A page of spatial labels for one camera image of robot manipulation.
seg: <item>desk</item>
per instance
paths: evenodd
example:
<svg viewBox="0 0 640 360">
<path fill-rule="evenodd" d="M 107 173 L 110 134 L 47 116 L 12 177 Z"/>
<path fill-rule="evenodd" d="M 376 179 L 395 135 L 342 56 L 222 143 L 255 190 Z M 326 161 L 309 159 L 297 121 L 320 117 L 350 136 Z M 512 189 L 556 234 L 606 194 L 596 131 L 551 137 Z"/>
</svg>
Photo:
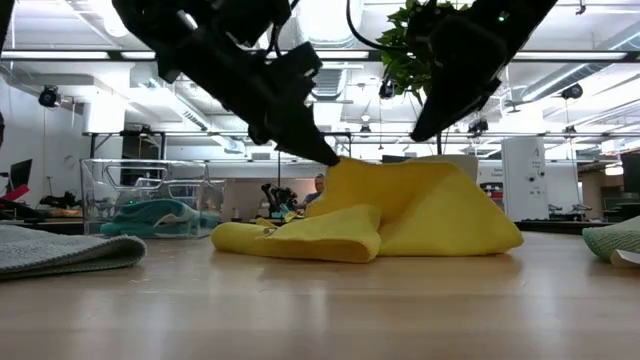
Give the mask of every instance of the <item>desk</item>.
<svg viewBox="0 0 640 360">
<path fill-rule="evenodd" d="M 263 218 L 264 220 L 267 220 L 268 222 L 272 223 L 273 225 L 277 225 L 277 226 L 282 226 L 285 224 L 284 219 L 271 219 L 271 218 Z M 251 219 L 249 220 L 250 224 L 255 224 L 256 222 L 258 222 L 258 219 Z"/>
<path fill-rule="evenodd" d="M 0 225 L 16 225 L 27 229 L 47 231 L 60 235 L 82 235 L 84 234 L 84 225 L 82 219 L 74 218 L 58 218 L 47 219 L 45 222 L 26 222 L 26 221 L 1 221 Z"/>
<path fill-rule="evenodd" d="M 149 242 L 139 267 L 0 284 L 11 360 L 637 359 L 640 272 L 578 237 L 369 265 Z"/>
</svg>

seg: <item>green plant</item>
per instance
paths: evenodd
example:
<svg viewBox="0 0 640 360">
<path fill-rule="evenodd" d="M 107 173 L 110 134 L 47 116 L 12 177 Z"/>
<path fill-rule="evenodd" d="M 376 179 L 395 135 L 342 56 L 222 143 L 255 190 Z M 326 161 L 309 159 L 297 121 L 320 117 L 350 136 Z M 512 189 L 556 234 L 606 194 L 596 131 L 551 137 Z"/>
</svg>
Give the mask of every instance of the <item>green plant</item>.
<svg viewBox="0 0 640 360">
<path fill-rule="evenodd" d="M 393 47 L 407 46 L 407 22 L 409 21 L 409 13 L 411 9 L 420 5 L 418 0 L 406 0 L 405 7 L 401 7 L 395 13 L 387 16 L 388 22 L 393 24 L 393 28 L 382 33 L 382 37 L 377 41 L 380 45 Z M 455 10 L 454 4 L 445 2 L 438 4 L 439 8 L 447 8 Z M 463 5 L 457 11 L 468 9 L 468 5 Z M 395 94 L 402 95 L 405 92 L 412 93 L 420 105 L 423 104 L 420 90 L 423 90 L 427 96 L 431 91 L 431 60 L 417 59 L 406 51 L 383 50 L 382 63 L 384 64 L 384 76 L 390 76 L 395 82 Z"/>
</svg>

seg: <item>teal cloth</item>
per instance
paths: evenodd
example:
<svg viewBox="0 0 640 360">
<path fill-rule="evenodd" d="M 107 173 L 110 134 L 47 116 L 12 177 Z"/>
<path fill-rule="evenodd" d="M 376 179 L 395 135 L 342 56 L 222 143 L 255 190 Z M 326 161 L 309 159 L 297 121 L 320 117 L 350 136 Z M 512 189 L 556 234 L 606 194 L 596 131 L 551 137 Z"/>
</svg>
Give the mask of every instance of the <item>teal cloth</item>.
<svg viewBox="0 0 640 360">
<path fill-rule="evenodd" d="M 616 250 L 640 253 L 640 216 L 619 224 L 582 230 L 589 249 L 600 259 L 611 262 Z"/>
<path fill-rule="evenodd" d="M 200 236 L 219 223 L 219 216 L 200 214 L 179 201 L 151 200 L 121 207 L 111 222 L 100 227 L 100 232 L 142 238 Z"/>
</svg>

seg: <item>yellow towel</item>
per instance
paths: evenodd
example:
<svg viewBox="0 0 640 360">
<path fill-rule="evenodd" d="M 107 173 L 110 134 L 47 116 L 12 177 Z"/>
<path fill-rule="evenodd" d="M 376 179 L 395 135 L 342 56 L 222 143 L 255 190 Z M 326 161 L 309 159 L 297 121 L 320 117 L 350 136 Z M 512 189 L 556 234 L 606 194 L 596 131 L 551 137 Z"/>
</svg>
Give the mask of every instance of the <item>yellow towel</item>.
<svg viewBox="0 0 640 360">
<path fill-rule="evenodd" d="M 224 223 L 211 241 L 216 249 L 249 255 L 365 263 L 380 249 L 380 211 L 357 205 L 274 230 L 268 226 Z"/>
<path fill-rule="evenodd" d="M 374 165 L 342 158 L 307 216 L 268 236 L 257 225 L 223 224 L 212 241 L 238 253 L 347 262 L 376 255 L 487 255 L 522 244 L 503 211 L 448 163 Z"/>
</svg>

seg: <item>green towel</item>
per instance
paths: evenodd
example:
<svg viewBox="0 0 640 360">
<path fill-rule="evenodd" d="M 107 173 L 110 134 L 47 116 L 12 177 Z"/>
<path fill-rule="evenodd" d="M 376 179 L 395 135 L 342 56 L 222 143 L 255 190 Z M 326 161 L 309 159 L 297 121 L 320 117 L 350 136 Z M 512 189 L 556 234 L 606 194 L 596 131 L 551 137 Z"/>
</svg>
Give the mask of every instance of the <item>green towel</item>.
<svg viewBox="0 0 640 360">
<path fill-rule="evenodd" d="M 606 262 L 611 262 L 615 250 L 640 253 L 640 216 L 611 226 L 584 229 L 582 237 L 589 249 Z"/>
<path fill-rule="evenodd" d="M 146 251 L 131 236 L 100 239 L 0 225 L 0 281 L 133 266 Z"/>
<path fill-rule="evenodd" d="M 201 215 L 182 202 L 151 200 L 123 206 L 111 222 L 100 227 L 100 232 L 141 238 L 200 236 L 219 223 L 219 216 Z"/>
</svg>

